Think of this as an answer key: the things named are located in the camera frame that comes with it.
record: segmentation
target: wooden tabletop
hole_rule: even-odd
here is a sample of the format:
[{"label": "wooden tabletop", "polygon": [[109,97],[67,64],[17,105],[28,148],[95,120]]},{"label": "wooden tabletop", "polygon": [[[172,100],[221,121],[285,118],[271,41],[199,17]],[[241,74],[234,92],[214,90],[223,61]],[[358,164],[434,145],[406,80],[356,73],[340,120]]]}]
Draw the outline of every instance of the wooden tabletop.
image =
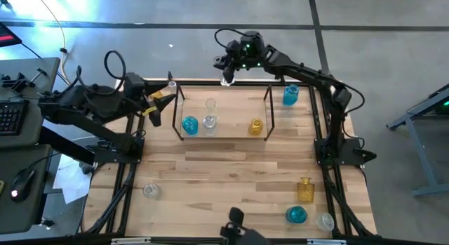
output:
[{"label": "wooden tabletop", "polygon": [[[226,87],[183,86],[182,90],[186,99],[194,95],[198,98],[198,93],[203,92],[206,100],[211,91],[217,95]],[[266,87],[248,87],[247,93],[263,99],[266,90]],[[316,225],[317,215],[328,208],[321,169],[315,160],[316,136],[308,88],[300,88],[299,100],[292,107],[282,105],[282,96],[283,88],[273,87],[276,126],[267,142],[258,138],[181,141],[171,127],[174,102],[163,111],[162,126],[154,128],[146,120],[145,151],[135,176],[126,235],[219,237],[220,227],[229,221],[229,210],[235,206],[245,213],[243,225],[265,237],[331,237],[330,232],[321,231]],[[317,99],[320,121],[324,122],[319,95]],[[218,109],[228,105],[220,102],[217,102]],[[124,132],[126,119],[114,121],[108,127]],[[350,119],[345,128],[353,133]],[[84,211],[84,227],[90,227],[110,202],[116,170],[116,164],[107,164],[95,174]],[[341,173],[348,205],[365,227],[376,233],[362,172],[352,166],[341,166]],[[315,184],[313,203],[297,201],[296,188],[302,177],[311,178]],[[160,186],[160,199],[143,195],[142,189],[148,183]],[[292,225],[286,222],[285,214],[288,208],[297,205],[306,209],[308,218],[303,224]],[[335,211],[339,229],[344,232],[337,202]]]}]

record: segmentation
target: gray concrete floor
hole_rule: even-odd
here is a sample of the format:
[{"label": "gray concrete floor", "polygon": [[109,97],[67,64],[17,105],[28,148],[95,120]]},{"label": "gray concrete floor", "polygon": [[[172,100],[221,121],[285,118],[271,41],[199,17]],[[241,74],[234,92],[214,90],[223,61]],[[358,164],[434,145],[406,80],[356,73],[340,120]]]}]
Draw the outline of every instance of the gray concrete floor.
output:
[{"label": "gray concrete floor", "polygon": [[[9,0],[0,20],[53,20],[39,0]],[[311,25],[309,0],[44,0],[60,20],[115,23],[283,24]],[[449,0],[316,0],[322,25],[446,26]],[[12,27],[23,42],[43,57],[59,56],[58,28]],[[66,71],[74,78],[83,67],[88,83],[114,84],[102,66],[109,49],[120,51],[128,71],[144,77],[218,77],[212,59],[223,51],[213,40],[214,29],[65,28],[70,57]],[[265,41],[293,60],[320,68],[313,30],[260,30]],[[223,33],[220,39],[236,39]],[[330,71],[366,97],[352,114],[355,131],[378,158],[366,165],[368,191],[380,235],[394,239],[449,242],[449,194],[413,197],[411,189],[426,185],[408,132],[388,131],[385,124],[447,84],[447,32],[323,32]],[[0,48],[0,60],[33,58],[21,46]],[[272,78],[261,71],[241,78]],[[56,88],[64,88],[58,80]],[[359,102],[354,95],[352,105]],[[68,138],[86,133],[71,126],[52,126]],[[441,133],[419,126],[424,144]],[[438,179],[447,181],[449,164],[433,163]],[[62,195],[49,198],[44,216],[56,220],[51,230],[33,227],[0,240],[73,234],[81,202],[65,205]]]}]

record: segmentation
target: blue glass bottle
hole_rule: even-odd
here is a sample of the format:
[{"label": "blue glass bottle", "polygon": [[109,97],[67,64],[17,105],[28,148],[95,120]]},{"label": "blue glass bottle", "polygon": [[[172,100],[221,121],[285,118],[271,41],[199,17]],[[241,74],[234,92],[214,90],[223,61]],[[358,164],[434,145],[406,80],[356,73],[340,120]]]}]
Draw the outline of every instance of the blue glass bottle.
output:
[{"label": "blue glass bottle", "polygon": [[286,86],[283,90],[283,100],[284,105],[293,105],[297,101],[297,94],[300,92],[300,87],[295,84]]},{"label": "blue glass bottle", "polygon": [[198,120],[195,117],[188,116],[182,120],[183,129],[190,135],[198,133]]},{"label": "blue glass bottle", "polygon": [[287,210],[286,218],[289,223],[300,224],[304,223],[307,219],[307,212],[301,206],[290,207]]}]

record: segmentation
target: white paper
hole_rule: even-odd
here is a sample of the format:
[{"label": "white paper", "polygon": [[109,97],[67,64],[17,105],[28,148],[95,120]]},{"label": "white paper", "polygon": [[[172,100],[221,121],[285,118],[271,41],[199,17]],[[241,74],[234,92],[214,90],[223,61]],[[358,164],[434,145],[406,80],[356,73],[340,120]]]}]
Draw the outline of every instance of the white paper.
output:
[{"label": "white paper", "polygon": [[86,196],[91,186],[92,173],[83,174],[79,162],[61,154],[53,189],[62,189],[65,203]]}]

